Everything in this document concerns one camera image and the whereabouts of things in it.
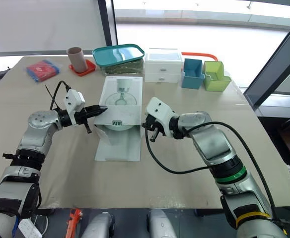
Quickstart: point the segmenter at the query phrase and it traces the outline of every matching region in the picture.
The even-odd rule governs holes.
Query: orange handle
[[[204,56],[204,57],[210,57],[210,58],[213,58],[215,61],[218,61],[218,58],[216,56],[211,55],[211,54],[206,54],[206,53],[182,52],[181,54],[183,56]]]

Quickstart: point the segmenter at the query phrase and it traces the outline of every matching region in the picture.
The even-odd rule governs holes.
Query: red package
[[[45,81],[59,73],[59,69],[46,59],[28,66],[26,70],[35,82]]]

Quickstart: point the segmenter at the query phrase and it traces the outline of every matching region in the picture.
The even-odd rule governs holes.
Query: teal lid
[[[107,67],[143,58],[144,51],[135,44],[124,44],[97,48],[92,51],[98,66]]]

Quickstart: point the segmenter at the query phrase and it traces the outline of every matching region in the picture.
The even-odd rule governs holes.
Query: yellow ring
[[[266,214],[266,213],[263,213],[263,212],[249,212],[249,213],[245,213],[241,216],[239,216],[236,221],[235,221],[235,225],[236,227],[238,228],[238,225],[239,225],[239,222],[242,220],[242,219],[245,219],[247,217],[254,217],[254,216],[262,216],[262,217],[270,217],[269,214]]]

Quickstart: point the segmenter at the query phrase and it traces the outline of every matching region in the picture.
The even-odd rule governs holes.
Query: drawer
[[[145,82],[162,82],[162,83],[178,83],[181,79],[181,74],[158,74],[148,73],[145,74]]]
[[[145,63],[145,74],[180,74],[181,63]]]

